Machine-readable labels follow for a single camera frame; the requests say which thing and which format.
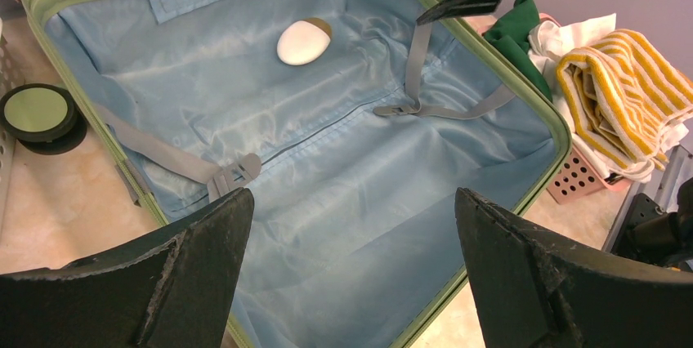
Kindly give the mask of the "green hard-shell suitcase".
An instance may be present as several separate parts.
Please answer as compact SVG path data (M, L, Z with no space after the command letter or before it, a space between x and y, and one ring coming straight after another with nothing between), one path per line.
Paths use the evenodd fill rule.
M162 223L246 185L239 347L404 347L466 282L454 196L523 212L570 148L548 100L439 0L20 0ZM279 36L332 41L287 65Z

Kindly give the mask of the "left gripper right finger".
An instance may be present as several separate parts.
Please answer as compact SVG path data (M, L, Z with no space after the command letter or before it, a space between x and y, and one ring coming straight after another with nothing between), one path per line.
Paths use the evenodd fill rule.
M455 218L488 347L691 346L691 274L576 242L468 188Z

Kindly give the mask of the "white oval item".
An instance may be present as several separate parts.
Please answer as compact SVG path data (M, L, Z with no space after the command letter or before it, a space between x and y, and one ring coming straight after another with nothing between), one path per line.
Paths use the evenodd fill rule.
M277 56L287 65L306 65L324 54L332 34L331 25L323 19L295 21L279 36Z

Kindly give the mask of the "yellow white striped garment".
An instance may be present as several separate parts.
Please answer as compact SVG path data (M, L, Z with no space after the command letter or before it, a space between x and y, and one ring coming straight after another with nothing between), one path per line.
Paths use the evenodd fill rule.
M692 116L692 81L634 30L617 29L557 62L577 135L619 169L668 163L667 129Z

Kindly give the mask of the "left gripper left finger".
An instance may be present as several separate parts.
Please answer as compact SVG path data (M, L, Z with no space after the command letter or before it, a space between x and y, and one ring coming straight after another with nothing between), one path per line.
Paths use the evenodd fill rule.
M2 346L221 346L253 210L235 190L62 268L3 274Z

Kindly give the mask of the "dark green garment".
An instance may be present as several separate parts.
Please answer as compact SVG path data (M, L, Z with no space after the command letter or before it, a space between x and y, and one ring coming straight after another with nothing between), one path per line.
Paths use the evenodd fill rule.
M513 8L483 33L483 37L552 101L552 92L542 73L529 58L530 31L540 23L534 0L515 0Z

